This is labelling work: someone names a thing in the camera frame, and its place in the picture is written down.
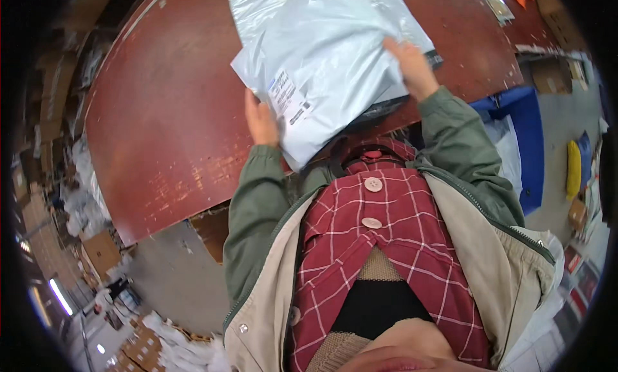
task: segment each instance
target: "zipper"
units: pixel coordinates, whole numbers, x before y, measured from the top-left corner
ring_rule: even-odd
[[[431,168],[428,168],[428,167],[417,167],[417,170],[421,171],[421,172],[423,172],[423,171],[427,172],[427,173],[432,174],[434,176],[437,176],[440,179],[442,179],[445,182],[447,182],[450,186],[452,186],[455,189],[457,189],[459,191],[459,193],[461,193],[463,196],[468,198],[470,203],[475,205],[476,209],[478,209],[478,211],[480,211],[481,214],[483,214],[483,216],[494,227],[498,228],[499,230],[501,230],[501,231],[505,232],[506,234],[510,235],[511,237],[514,237],[517,240],[521,241],[522,243],[526,244],[532,250],[536,251],[543,258],[545,258],[545,260],[547,262],[551,263],[552,266],[556,264],[556,260],[554,260],[554,257],[552,256],[551,252],[549,252],[549,250],[545,246],[543,246],[542,244],[540,244],[536,240],[528,237],[524,233],[518,231],[517,229],[513,228],[512,226],[508,226],[508,225],[506,225],[506,224],[504,224],[502,222],[499,222],[496,219],[494,219],[494,217],[491,216],[490,213],[488,213],[487,211],[485,211],[483,209],[483,206],[481,206],[481,204],[478,202],[478,200],[476,200],[474,195],[472,195],[470,193],[470,191],[468,191],[465,187],[461,186],[459,183],[456,183],[455,181],[453,181],[448,175],[445,175],[445,174],[443,174],[440,171],[437,171],[437,170],[434,170],[434,169],[431,169]]]
[[[300,197],[296,202],[294,202],[294,204],[292,205],[292,207],[290,207],[286,213],[283,215],[283,217],[279,220],[279,223],[277,223],[277,226],[274,228],[273,233],[271,234],[271,240],[270,240],[270,244],[268,245],[268,251],[270,252],[270,248],[273,246],[274,243],[274,239],[277,237],[277,235],[279,234],[279,232],[281,231],[283,225],[287,222],[287,220],[290,219],[290,216],[292,214],[294,214],[298,208],[304,204],[307,199],[309,199],[310,197],[313,196],[313,194],[315,193],[315,191],[319,190],[319,187],[317,189],[315,189],[314,191],[308,192],[305,195],[303,195],[302,197]],[[226,315],[226,319],[223,320],[223,333],[225,334],[226,330],[228,329],[228,321],[230,320],[230,317],[235,316],[236,313],[238,313],[239,310],[239,306],[242,306],[243,303],[246,302],[247,298],[249,297],[249,294],[251,294],[251,291],[253,290],[255,283],[258,281],[258,279],[256,278],[253,283],[251,284],[251,287],[247,289],[246,292],[244,292],[241,296],[240,299],[238,299],[234,305],[232,306],[232,309],[230,309],[230,311],[228,312],[228,315]]]

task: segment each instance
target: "lip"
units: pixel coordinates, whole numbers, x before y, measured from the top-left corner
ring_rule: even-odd
[[[436,365],[429,360],[413,357],[393,357],[380,361],[375,372],[418,371],[433,368],[436,368]]]

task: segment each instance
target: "red plaid shirt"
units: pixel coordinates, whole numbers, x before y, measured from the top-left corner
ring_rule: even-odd
[[[412,148],[393,139],[364,144],[383,144],[414,159]],[[368,155],[372,158],[366,154],[347,169],[349,176],[325,188],[305,216],[294,297],[300,320],[292,328],[291,368],[307,368],[375,245],[407,281],[459,360],[487,367],[489,342],[427,182],[415,169],[383,161],[388,156]],[[369,178],[378,179],[381,189],[370,191]],[[369,228],[363,218],[374,218],[382,227]]]

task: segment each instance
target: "hand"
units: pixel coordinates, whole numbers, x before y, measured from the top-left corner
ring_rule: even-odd
[[[253,92],[245,89],[245,116],[255,145],[279,148],[279,127],[270,113],[268,104],[259,103]]]
[[[440,85],[436,81],[425,55],[409,42],[397,42],[386,37],[382,42],[384,49],[388,50],[398,61],[404,82],[418,102],[431,96]]]

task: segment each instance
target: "left hand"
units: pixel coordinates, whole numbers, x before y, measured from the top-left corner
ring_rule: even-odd
[[[279,126],[268,104],[258,104],[258,99],[249,88],[245,89],[245,116],[253,144],[279,148]]]

